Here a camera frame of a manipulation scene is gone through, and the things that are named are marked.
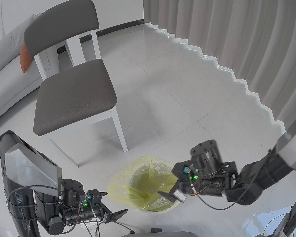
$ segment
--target curtain fold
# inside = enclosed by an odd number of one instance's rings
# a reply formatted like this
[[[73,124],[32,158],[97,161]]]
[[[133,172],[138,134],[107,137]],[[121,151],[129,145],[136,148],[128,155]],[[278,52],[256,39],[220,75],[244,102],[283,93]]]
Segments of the curtain fold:
[[[233,69],[286,128],[296,119],[295,0],[144,0],[144,21]]]

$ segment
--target sofa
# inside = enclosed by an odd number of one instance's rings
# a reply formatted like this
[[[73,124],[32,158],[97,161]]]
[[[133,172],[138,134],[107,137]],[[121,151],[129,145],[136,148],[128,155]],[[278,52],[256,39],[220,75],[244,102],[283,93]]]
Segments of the sofa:
[[[47,76],[59,73],[59,61],[56,46],[40,53]],[[0,116],[10,107],[41,85],[41,75],[33,58],[25,73],[20,66],[20,55],[10,61],[0,71]]]

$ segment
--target chair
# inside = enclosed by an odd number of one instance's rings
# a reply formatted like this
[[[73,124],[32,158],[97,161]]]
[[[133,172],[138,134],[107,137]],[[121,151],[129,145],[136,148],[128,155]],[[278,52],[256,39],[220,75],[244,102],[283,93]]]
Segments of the chair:
[[[42,76],[33,131],[50,141],[60,155],[74,167],[79,165],[53,140],[53,135],[113,118],[123,151],[126,142],[116,110],[117,97],[99,51],[96,29],[99,22],[91,0],[70,0],[41,14],[24,33],[28,53],[35,58]],[[86,62],[79,34],[91,31],[96,59]],[[64,72],[49,78],[39,53],[65,41],[73,64]]]

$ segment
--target white tiled floor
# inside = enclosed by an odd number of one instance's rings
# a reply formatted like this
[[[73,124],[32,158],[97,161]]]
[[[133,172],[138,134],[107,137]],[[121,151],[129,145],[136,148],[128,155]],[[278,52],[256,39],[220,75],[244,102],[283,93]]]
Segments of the white tiled floor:
[[[224,161],[236,161],[238,170],[261,159],[281,135],[271,125],[269,114],[255,97],[245,94],[244,85],[235,83],[229,72],[217,68],[201,53],[187,49],[184,41],[168,37],[150,24],[113,32],[98,38],[102,59],[114,85],[116,104],[128,152],[123,152],[111,119],[92,124],[55,141],[74,160],[68,164],[33,133],[38,90],[30,93],[0,117],[0,134],[11,129],[43,152],[63,169],[63,178],[74,178],[85,191],[106,191],[113,174],[144,155],[172,163],[190,159],[196,144],[215,139]],[[86,60],[95,58],[91,41],[82,44]],[[61,71],[72,67],[66,52],[59,55]],[[169,213],[147,214],[129,208],[121,222],[136,233],[151,228],[163,231],[191,231],[200,237],[252,237],[262,234],[267,223],[294,204],[296,172],[265,190],[250,206],[234,205],[226,211],[209,209],[199,199],[189,197]],[[216,207],[229,205],[223,198],[204,197]],[[0,195],[0,236],[7,231],[17,237],[8,214],[4,195]],[[112,211],[126,208],[108,196],[103,203]],[[271,234],[281,221],[272,221],[265,234]],[[110,223],[101,226],[102,237],[120,237],[128,231]],[[48,236],[41,227],[42,236]],[[68,236],[87,236],[81,226]]]

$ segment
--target chair seat cushion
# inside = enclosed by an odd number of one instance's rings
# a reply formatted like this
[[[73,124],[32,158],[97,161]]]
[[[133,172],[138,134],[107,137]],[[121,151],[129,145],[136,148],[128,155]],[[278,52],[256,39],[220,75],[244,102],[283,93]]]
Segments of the chair seat cushion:
[[[33,131],[42,136],[107,111],[116,102],[117,97],[102,59],[82,63],[42,82]]]

